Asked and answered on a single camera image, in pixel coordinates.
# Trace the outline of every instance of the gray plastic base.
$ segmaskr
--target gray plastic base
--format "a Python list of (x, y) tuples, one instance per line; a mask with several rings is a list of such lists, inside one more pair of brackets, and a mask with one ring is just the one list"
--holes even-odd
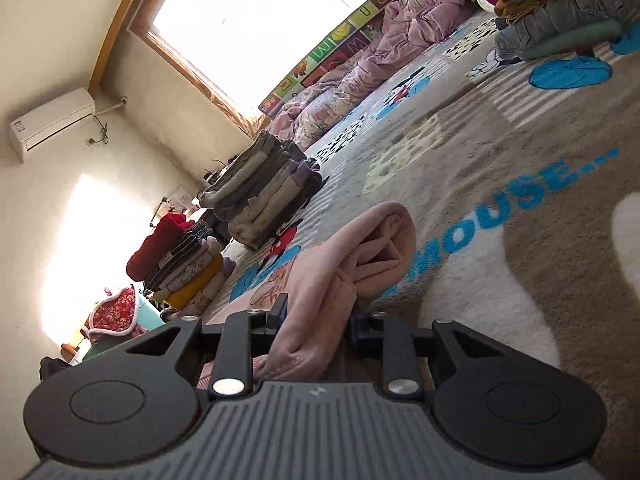
[(285, 382), (216, 402), (186, 442), (143, 463), (107, 472), (49, 460), (26, 478), (602, 480), (588, 462), (547, 472), (485, 465), (445, 441), (419, 405), (385, 399), (372, 384)]

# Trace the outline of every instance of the wooden window frame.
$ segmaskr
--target wooden window frame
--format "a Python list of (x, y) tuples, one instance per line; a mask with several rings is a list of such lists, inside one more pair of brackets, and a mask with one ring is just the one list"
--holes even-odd
[(155, 50), (167, 63), (173, 66), (186, 80), (192, 83), (220, 112), (239, 130), (251, 139), (271, 122), (266, 115), (256, 120), (244, 117), (236, 109), (235, 103), (200, 70), (163, 40), (153, 26), (162, 4), (166, 0), (142, 0), (130, 22), (129, 30)]

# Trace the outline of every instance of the pink duvet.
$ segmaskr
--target pink duvet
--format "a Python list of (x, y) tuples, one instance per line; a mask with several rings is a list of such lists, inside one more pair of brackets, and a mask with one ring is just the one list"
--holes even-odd
[(289, 100), (270, 125), (306, 150), (363, 99), (473, 13), (466, 0), (398, 0), (385, 7), (382, 37)]

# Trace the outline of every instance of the metal screw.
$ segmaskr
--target metal screw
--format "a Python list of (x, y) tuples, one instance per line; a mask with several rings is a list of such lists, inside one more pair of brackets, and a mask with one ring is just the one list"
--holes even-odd
[(387, 389), (396, 395), (411, 395), (418, 391), (418, 383), (411, 379), (396, 379), (391, 381)]
[(219, 395), (237, 395), (244, 390), (244, 383), (240, 379), (227, 377), (213, 383), (213, 391)]

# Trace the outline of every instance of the wall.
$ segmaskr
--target wall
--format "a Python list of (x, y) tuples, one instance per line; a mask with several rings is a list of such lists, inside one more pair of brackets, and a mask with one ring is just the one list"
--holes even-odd
[(127, 117), (195, 178), (218, 170), (217, 158), (242, 152), (251, 140), (159, 54), (130, 32), (120, 34), (102, 88), (126, 96)]
[(89, 84), (121, 0), (0, 0), (0, 132)]
[(197, 190), (119, 111), (103, 119), (107, 145), (86, 145), (100, 131), (84, 120), (24, 164), (0, 137), (2, 478), (19, 478), (36, 463), (22, 407), (39, 382), (40, 359), (60, 356), (60, 342), (104, 297), (103, 287), (127, 285), (126, 261), (162, 196), (178, 185)]

